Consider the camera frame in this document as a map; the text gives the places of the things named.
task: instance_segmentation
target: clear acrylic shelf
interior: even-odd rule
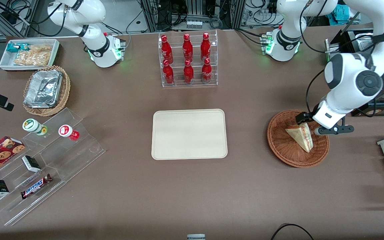
[[[201,61],[201,42],[202,35],[207,32],[209,34],[209,41],[211,44],[210,47],[210,65],[212,67],[211,81],[208,84],[204,84],[201,79],[202,66],[204,62]],[[217,85],[218,84],[218,41],[217,41],[217,31],[196,31],[196,32],[188,32],[190,35],[190,41],[193,46],[193,62],[192,68],[194,70],[194,83],[192,85],[188,85],[185,83],[183,68],[185,66],[185,58],[183,56],[183,35],[179,35],[178,32],[164,32],[159,34],[158,38],[158,51],[160,57],[160,69],[161,69],[161,79],[163,87],[193,87],[193,86],[208,86],[208,85]],[[173,63],[171,67],[173,68],[174,73],[174,84],[168,85],[165,81],[163,74],[163,60],[164,57],[162,55],[161,46],[161,36],[166,35],[169,44],[171,45],[173,52]]]
[[[46,135],[26,135],[22,141],[29,150],[23,150],[0,168],[0,179],[5,181],[10,191],[8,195],[0,196],[0,216],[6,226],[14,225],[105,152],[80,123],[81,120],[65,108],[43,123],[48,127]],[[64,124],[80,133],[78,140],[72,141],[58,134],[59,127]],[[41,171],[28,171],[21,159],[24,155],[34,157]],[[20,192],[48,173],[53,180],[28,198],[22,199]]]

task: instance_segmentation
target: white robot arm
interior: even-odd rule
[[[60,0],[47,7],[50,19],[79,37],[88,48],[91,60],[99,67],[111,67],[123,58],[124,48],[118,38],[105,35],[96,23],[106,17],[106,10],[99,0]]]
[[[276,61],[288,61],[297,52],[302,32],[306,29],[306,20],[303,17],[314,17],[318,14],[329,14],[337,5],[337,0],[278,0],[276,11],[284,17],[281,29],[267,32],[267,47],[265,53]]]
[[[352,110],[373,100],[384,85],[384,0],[344,2],[372,20],[374,48],[371,54],[337,54],[326,65],[324,76],[331,91],[313,112],[302,113],[296,118],[298,123],[311,120],[318,122],[323,128],[317,129],[317,134],[342,133],[338,131],[337,122]]]

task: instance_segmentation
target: round wicker basket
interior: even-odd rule
[[[54,115],[61,110],[66,105],[67,99],[69,98],[69,91],[70,91],[70,80],[69,76],[66,74],[66,72],[63,70],[63,68],[58,66],[51,66],[51,67],[45,67],[43,69],[40,69],[39,71],[50,71],[50,70],[58,70],[63,74],[63,79],[60,86],[60,94],[58,103],[54,108],[29,108],[25,104],[23,104],[23,107],[26,109],[27,112],[34,115],[39,115],[41,117],[48,117],[51,115]],[[31,82],[32,76],[29,78],[29,81],[26,83],[25,90],[23,91],[23,97],[26,97],[26,93],[29,89],[29,84]]]
[[[328,154],[330,142],[328,136],[318,136],[314,130],[316,122],[308,123],[314,147],[307,153],[285,131],[288,126],[296,124],[296,116],[302,111],[286,110],[275,115],[268,126],[268,142],[273,153],[283,162],[294,167],[313,167],[321,163]]]

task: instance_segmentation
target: brown table surface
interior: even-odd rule
[[[338,28],[309,27],[314,48]],[[355,132],[330,137],[327,158],[310,169],[276,158],[266,140],[270,119],[305,109],[305,90],[326,64],[304,44],[289,62],[263,56],[239,33],[218,31],[219,85],[163,89],[158,34],[134,35],[125,61],[97,67],[79,38],[59,38],[56,64],[69,74],[67,107],[107,152],[12,227],[0,239],[269,239],[282,223],[297,223],[315,239],[384,239],[384,117],[348,117]],[[30,72],[0,72],[0,138],[21,139],[29,117],[22,106]],[[328,92],[323,77],[310,105]],[[221,108],[228,155],[223,159],[155,161],[152,117],[159,110]],[[307,239],[283,229],[278,239]]]

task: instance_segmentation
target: candy bar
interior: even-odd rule
[[[26,189],[26,191],[21,192],[20,194],[22,195],[22,198],[26,199],[27,197],[32,195],[32,193],[35,193],[36,191],[38,191],[38,189],[40,189],[41,187],[44,187],[45,184],[47,184],[52,180],[53,179],[50,177],[50,174],[47,174],[47,176],[45,176],[44,178],[42,178],[41,180],[33,184],[30,188]]]

